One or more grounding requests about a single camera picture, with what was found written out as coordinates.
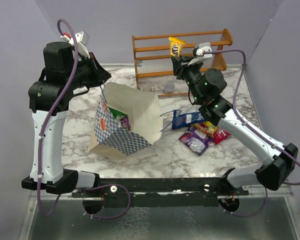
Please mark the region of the yellow brown candy packet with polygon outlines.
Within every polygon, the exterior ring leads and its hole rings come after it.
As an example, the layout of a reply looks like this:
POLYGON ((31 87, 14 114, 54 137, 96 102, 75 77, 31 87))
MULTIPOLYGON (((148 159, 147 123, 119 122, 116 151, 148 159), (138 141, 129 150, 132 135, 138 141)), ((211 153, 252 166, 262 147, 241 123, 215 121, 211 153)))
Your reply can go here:
POLYGON ((171 57, 180 58, 181 51, 185 46, 186 42, 184 40, 178 39, 176 37, 169 37, 169 53, 171 57))

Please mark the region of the dark blue snack packet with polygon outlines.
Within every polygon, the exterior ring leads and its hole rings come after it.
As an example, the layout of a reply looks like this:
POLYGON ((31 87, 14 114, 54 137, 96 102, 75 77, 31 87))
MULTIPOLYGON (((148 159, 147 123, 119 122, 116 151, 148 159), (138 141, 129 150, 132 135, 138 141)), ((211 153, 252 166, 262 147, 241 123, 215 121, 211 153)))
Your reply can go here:
POLYGON ((181 113, 181 110, 173 111, 172 130, 189 127, 192 124, 203 123, 206 119, 200 112, 181 113))

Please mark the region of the checkered paper bag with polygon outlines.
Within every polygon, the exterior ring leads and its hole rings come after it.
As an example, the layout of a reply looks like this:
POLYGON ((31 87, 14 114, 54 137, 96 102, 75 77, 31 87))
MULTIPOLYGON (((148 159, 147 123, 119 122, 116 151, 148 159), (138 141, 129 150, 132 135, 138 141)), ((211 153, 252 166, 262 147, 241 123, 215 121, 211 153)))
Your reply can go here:
POLYGON ((163 112, 155 92, 109 82, 98 100, 88 150, 110 160, 125 159, 152 146, 163 129, 163 112), (114 119, 108 106, 127 114, 130 131, 114 119))

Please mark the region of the orange candy packet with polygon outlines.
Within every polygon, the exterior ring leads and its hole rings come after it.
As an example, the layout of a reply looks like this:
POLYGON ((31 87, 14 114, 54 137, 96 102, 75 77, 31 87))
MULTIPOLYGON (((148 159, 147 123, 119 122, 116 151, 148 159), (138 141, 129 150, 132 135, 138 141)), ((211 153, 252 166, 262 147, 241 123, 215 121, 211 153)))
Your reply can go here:
POLYGON ((209 121, 205 122, 197 122, 191 125, 192 127, 196 128, 197 130, 201 131, 203 134, 213 138, 215 132, 217 131, 218 127, 213 125, 209 121))

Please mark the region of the purple snack packet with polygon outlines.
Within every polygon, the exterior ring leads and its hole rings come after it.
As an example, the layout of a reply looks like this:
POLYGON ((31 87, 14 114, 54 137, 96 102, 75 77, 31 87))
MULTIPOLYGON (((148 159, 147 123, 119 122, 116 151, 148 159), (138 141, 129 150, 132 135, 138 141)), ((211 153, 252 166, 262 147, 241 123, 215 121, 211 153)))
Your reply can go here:
POLYGON ((205 153, 214 142, 212 137, 192 126, 179 137, 179 140, 198 156, 205 153))

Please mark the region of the pink real chips bag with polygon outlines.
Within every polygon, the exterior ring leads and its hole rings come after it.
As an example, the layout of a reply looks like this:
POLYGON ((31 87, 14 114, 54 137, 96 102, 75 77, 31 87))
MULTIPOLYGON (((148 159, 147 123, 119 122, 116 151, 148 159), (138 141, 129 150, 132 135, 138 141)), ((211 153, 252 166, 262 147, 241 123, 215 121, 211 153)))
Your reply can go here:
POLYGON ((231 134, 229 132, 218 127, 217 130, 215 131, 215 133, 213 134, 214 144, 218 145, 219 143, 226 140, 230 136, 231 136, 231 134))

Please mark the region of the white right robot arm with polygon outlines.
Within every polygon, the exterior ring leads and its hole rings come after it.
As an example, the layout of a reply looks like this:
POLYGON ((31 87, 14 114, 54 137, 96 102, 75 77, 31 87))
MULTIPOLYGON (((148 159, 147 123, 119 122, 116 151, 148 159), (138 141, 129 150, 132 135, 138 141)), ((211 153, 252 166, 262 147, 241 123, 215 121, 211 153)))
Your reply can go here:
POLYGON ((174 76, 186 82, 194 104, 199 106, 198 111, 205 120, 230 133, 261 162, 228 170, 220 178, 220 191, 230 196, 242 186, 257 184, 268 190, 278 190, 295 168, 295 163, 288 154, 296 157, 298 148, 292 143, 285 145, 271 138, 235 111, 233 104, 221 95, 227 87, 221 70, 209 68, 205 73, 201 73, 202 64, 191 64, 192 60, 193 58, 188 56, 172 56, 174 76))

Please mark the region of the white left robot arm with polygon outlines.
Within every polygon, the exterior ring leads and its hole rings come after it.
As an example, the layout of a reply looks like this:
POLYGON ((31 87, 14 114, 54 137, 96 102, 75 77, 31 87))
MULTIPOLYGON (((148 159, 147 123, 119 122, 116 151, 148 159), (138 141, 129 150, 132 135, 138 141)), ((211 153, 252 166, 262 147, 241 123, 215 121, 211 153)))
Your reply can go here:
POLYGON ((46 190, 50 194, 83 189, 96 197, 101 190, 98 174, 63 168, 62 136, 69 103, 79 88, 95 88, 111 78, 94 54, 79 42, 50 42, 43 49, 45 67, 28 90, 34 123, 34 157, 30 175, 21 181, 23 189, 46 190))

